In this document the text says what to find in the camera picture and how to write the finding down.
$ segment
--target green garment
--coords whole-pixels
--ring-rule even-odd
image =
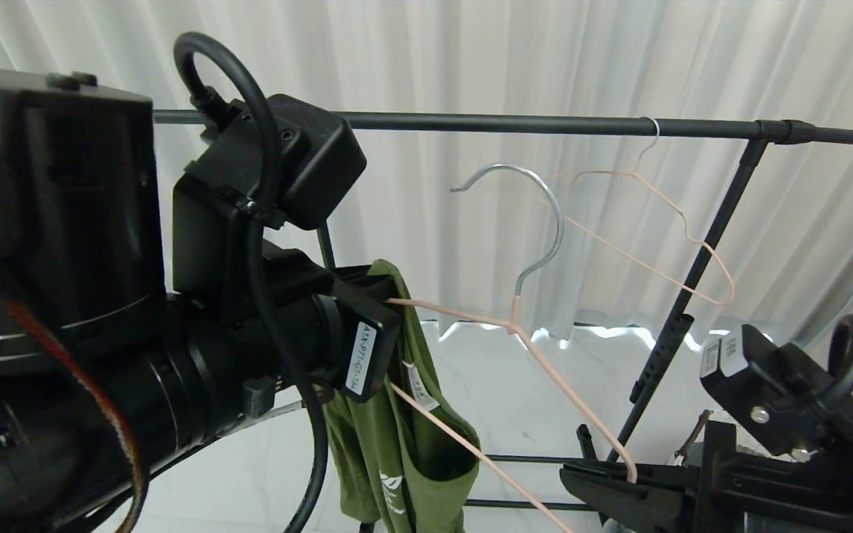
[[[368,274],[392,276],[400,296],[409,298],[393,264],[378,260]],[[410,364],[416,369],[409,370]],[[426,389],[427,395],[414,394],[417,374],[422,382],[417,392]],[[341,511],[361,522],[383,519],[392,533],[463,532],[463,505],[478,460],[398,397],[391,383],[480,446],[476,431],[443,398],[420,318],[407,307],[383,388],[363,404],[335,395],[324,406],[341,477]]]

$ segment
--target olive green fabric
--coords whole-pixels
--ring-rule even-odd
[[[409,298],[393,264],[376,261],[369,274],[392,276],[400,296]],[[443,398],[420,318],[407,307],[380,392],[363,404],[335,395],[324,406],[341,479],[341,511],[361,522],[383,520],[392,533],[461,532],[478,460],[390,388],[396,383],[413,395],[405,363],[416,366],[423,388],[435,399],[433,415],[480,446],[476,431]]]

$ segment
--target clothes hanger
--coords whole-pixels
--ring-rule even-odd
[[[552,258],[555,257],[555,254],[558,253],[559,246],[561,246],[561,241],[564,238],[565,217],[562,216],[561,206],[559,205],[558,200],[555,198],[554,193],[552,193],[548,186],[545,185],[545,182],[542,181],[542,179],[539,178],[539,176],[536,175],[535,172],[532,172],[531,170],[528,170],[523,167],[519,167],[518,165],[512,165],[509,163],[494,163],[491,165],[486,165],[485,167],[479,169],[476,173],[474,173],[474,175],[472,175],[472,177],[468,179],[467,182],[464,183],[464,185],[454,187],[450,189],[450,192],[467,191],[471,186],[473,186],[473,184],[478,181],[478,179],[483,178],[483,176],[489,172],[498,170],[512,170],[520,172],[522,173],[522,175],[527,176],[527,178],[532,179],[532,181],[534,181],[535,184],[542,189],[542,192],[545,193],[545,196],[548,198],[549,203],[551,203],[552,210],[554,210],[555,212],[556,223],[555,240],[554,242],[552,242],[551,249],[549,249],[548,253],[546,253],[545,256],[543,256],[541,259],[529,266],[528,269],[522,270],[522,273],[519,274],[518,279],[515,280],[515,293],[514,296],[512,296],[511,320],[507,321],[501,320],[501,318],[485,317],[483,315],[464,313],[449,307],[438,306],[437,304],[430,303],[430,301],[389,298],[388,300],[386,300],[386,302],[388,304],[400,304],[400,306],[423,307],[424,309],[430,309],[438,313],[444,313],[453,317],[463,318],[467,321],[477,321],[478,323],[497,325],[499,327],[504,328],[510,334],[517,335],[519,337],[519,340],[522,341],[522,344],[524,344],[525,347],[529,350],[529,352],[532,353],[532,357],[535,357],[535,360],[537,360],[538,363],[541,364],[542,368],[545,370],[545,372],[547,372],[549,377],[555,382],[556,385],[558,385],[558,388],[561,389],[562,392],[565,392],[565,395],[568,398],[572,399],[572,402],[575,403],[576,407],[578,407],[579,410],[582,411],[582,413],[586,416],[586,418],[588,418],[588,421],[592,423],[593,427],[597,428],[598,431],[601,432],[603,437],[607,439],[607,442],[610,442],[612,448],[619,453],[620,458],[623,459],[623,462],[625,462],[627,467],[627,481],[634,483],[637,481],[637,466],[635,465],[633,458],[630,456],[630,453],[623,447],[622,444],[620,444],[616,436],[613,435],[612,432],[610,432],[610,429],[607,429],[605,423],[595,414],[595,412],[593,412],[589,408],[588,404],[583,402],[582,399],[578,397],[578,394],[575,394],[575,390],[573,390],[572,387],[566,383],[565,379],[562,378],[560,374],[558,374],[558,371],[556,371],[555,368],[552,367],[547,358],[545,358],[544,355],[541,354],[541,351],[539,351],[538,347],[534,344],[534,342],[532,342],[532,339],[529,337],[528,333],[526,333],[525,330],[522,329],[522,326],[518,323],[519,307],[521,307],[519,306],[519,304],[521,303],[522,284],[524,284],[525,282],[525,277],[528,277],[529,274],[531,274],[537,269],[540,269],[542,266],[545,266],[545,264],[551,261]],[[454,432],[453,429],[448,428],[446,424],[439,421],[439,419],[437,419],[435,416],[431,415],[429,411],[427,411],[418,403],[416,403],[412,398],[409,397],[409,395],[406,394],[406,392],[403,392],[403,390],[401,390],[400,387],[398,387],[396,384],[392,384],[392,388],[394,392],[397,392],[397,394],[400,395],[400,397],[403,398],[407,403],[412,405],[414,409],[417,409],[417,411],[429,418],[431,422],[440,427],[440,429],[443,429],[443,431],[450,435],[451,438],[456,439],[457,442],[459,442],[461,445],[464,445],[465,448],[469,449],[469,451],[473,453],[473,455],[476,456],[478,459],[491,466],[491,468],[494,469],[495,472],[497,472],[502,477],[502,479],[510,483],[512,488],[517,489],[523,496],[530,500],[530,502],[532,502],[532,505],[534,505],[536,509],[541,510],[549,517],[549,519],[552,519],[552,522],[557,523],[559,527],[561,527],[565,531],[571,531],[568,529],[568,526],[565,526],[565,524],[562,523],[561,520],[559,520],[554,513],[550,512],[547,507],[541,505],[541,502],[538,502],[538,500],[531,496],[530,493],[526,492],[525,489],[522,489],[521,486],[519,486],[518,483],[515,482],[515,480],[509,477],[505,472],[502,472],[502,470],[498,468],[498,466],[495,465],[495,463],[491,459],[485,456],[483,452],[480,452],[474,446],[469,445],[468,441],[461,438],[461,436],[458,435],[458,433]]]
[[[723,271],[723,275],[726,276],[726,281],[729,283],[729,297],[726,300],[715,300],[715,298],[707,296],[707,295],[703,294],[702,292],[696,290],[695,288],[691,288],[691,287],[687,286],[683,282],[680,282],[680,281],[674,279],[672,276],[670,276],[664,272],[661,272],[660,270],[655,269],[653,266],[650,266],[650,264],[644,263],[640,259],[638,259],[638,258],[634,257],[633,255],[625,252],[625,250],[622,250],[622,249],[620,249],[620,247],[615,246],[612,242],[610,242],[610,241],[606,240],[605,238],[599,236],[597,233],[588,229],[588,227],[585,227],[584,225],[582,225],[582,223],[576,221],[572,217],[565,216],[565,220],[568,222],[571,222],[572,225],[578,227],[578,229],[581,229],[582,232],[588,233],[590,236],[595,237],[595,239],[598,242],[602,243],[603,245],[610,247],[610,249],[613,249],[614,252],[618,252],[618,253],[620,253],[620,255],[627,257],[627,259],[633,261],[634,263],[640,264],[640,266],[644,267],[644,269],[650,270],[651,272],[657,274],[657,276],[662,277],[664,280],[667,280],[670,283],[676,284],[676,286],[683,288],[683,290],[689,292],[690,294],[693,294],[693,295],[700,297],[701,300],[708,301],[709,303],[714,304],[715,306],[728,306],[735,299],[735,281],[732,280],[732,276],[729,273],[729,270],[726,269],[726,264],[722,261],[720,254],[717,254],[717,252],[715,252],[713,247],[711,247],[709,245],[709,243],[707,243],[706,241],[700,240],[694,236],[691,236],[690,235],[690,222],[687,219],[686,212],[684,212],[683,209],[680,209],[680,207],[678,207],[677,204],[673,200],[671,200],[669,197],[667,197],[667,195],[664,195],[664,193],[661,192],[660,189],[654,187],[653,184],[651,184],[642,175],[640,175],[640,172],[639,172],[640,160],[643,158],[643,155],[646,154],[647,151],[649,151],[651,148],[653,148],[657,144],[657,141],[660,140],[660,122],[657,122],[656,118],[650,118],[650,117],[642,117],[642,118],[647,118],[647,119],[649,119],[649,121],[653,122],[654,126],[657,128],[657,135],[654,136],[654,141],[651,142],[650,145],[647,146],[647,148],[644,148],[642,151],[640,151],[640,155],[637,156],[637,161],[634,163],[634,172],[609,171],[609,170],[586,170],[586,171],[576,173],[575,177],[572,179],[572,185],[575,184],[576,182],[578,182],[578,179],[581,178],[582,175],[589,175],[590,173],[603,173],[603,175],[626,175],[626,176],[630,176],[630,178],[635,178],[639,182],[643,183],[643,185],[646,186],[647,189],[650,189],[650,192],[653,192],[654,195],[659,196],[660,199],[663,199],[663,201],[666,202],[667,205],[669,205],[671,208],[673,208],[673,210],[675,212],[677,212],[678,215],[680,215],[680,218],[683,219],[683,234],[686,236],[686,239],[688,241],[690,241],[694,244],[700,245],[701,247],[706,249],[706,251],[708,253],[710,253],[710,255],[713,257],[715,262],[717,262],[718,266],[720,266],[720,269]]]

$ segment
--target curtain fold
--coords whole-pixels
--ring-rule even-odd
[[[172,59],[187,30],[223,41],[266,94],[334,110],[796,118],[853,128],[853,2],[0,2],[0,67],[92,72],[156,107],[187,108]],[[207,84],[237,95],[198,63]],[[155,129],[168,257],[170,189],[203,150],[199,131]],[[496,161],[538,172],[565,215],[674,278],[696,256],[680,217],[636,180],[572,183],[583,170],[633,170],[651,139],[356,135],[369,164],[329,222],[336,260],[389,259],[418,298],[505,317],[515,276],[548,250],[555,222],[517,173],[447,192]],[[640,173],[701,238],[744,146],[662,138]],[[285,227],[272,238],[321,262],[312,233]],[[737,297],[724,308],[691,300],[694,338],[751,321],[776,341],[810,342],[853,294],[853,147],[769,146],[717,250]],[[700,290],[728,294],[715,262]],[[576,321],[656,331],[677,293],[569,225],[558,256],[525,284],[524,325],[559,338]]]

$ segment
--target hanger hook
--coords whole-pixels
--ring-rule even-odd
[[[657,134],[654,135],[654,141],[647,145],[647,148],[644,148],[642,151],[640,151],[640,155],[637,156],[637,162],[635,163],[635,166],[640,165],[640,159],[643,158],[643,155],[646,154],[647,151],[649,151],[651,148],[653,148],[657,144],[657,141],[660,140],[660,122],[657,122],[657,119],[653,117],[640,118],[646,118],[649,119],[649,121],[653,122],[654,128],[657,128]]]
[[[548,188],[548,185],[545,185],[542,178],[539,178],[537,173],[512,163],[492,163],[491,165],[486,165],[476,171],[476,173],[474,173],[470,179],[467,179],[463,185],[460,185],[459,187],[452,187],[449,191],[468,191],[469,188],[478,181],[478,179],[483,178],[487,173],[501,170],[514,170],[527,176],[527,178],[532,179],[532,181],[535,182],[535,185],[538,185],[538,188],[542,189],[542,192],[545,193],[545,196],[548,198],[548,202],[552,204],[552,213],[555,215],[555,240],[552,242],[552,248],[549,249],[548,253],[546,253],[544,257],[535,263],[532,263],[528,269],[522,270],[521,274],[518,274],[518,280],[515,280],[515,296],[518,296],[522,293],[522,284],[525,283],[525,277],[528,277],[528,275],[535,272],[535,270],[544,267],[545,263],[551,261],[552,258],[555,257],[555,254],[558,254],[558,247],[561,247],[561,240],[565,237],[565,216],[562,215],[561,206],[558,205],[558,199],[555,198],[554,193],[552,193],[552,190]]]

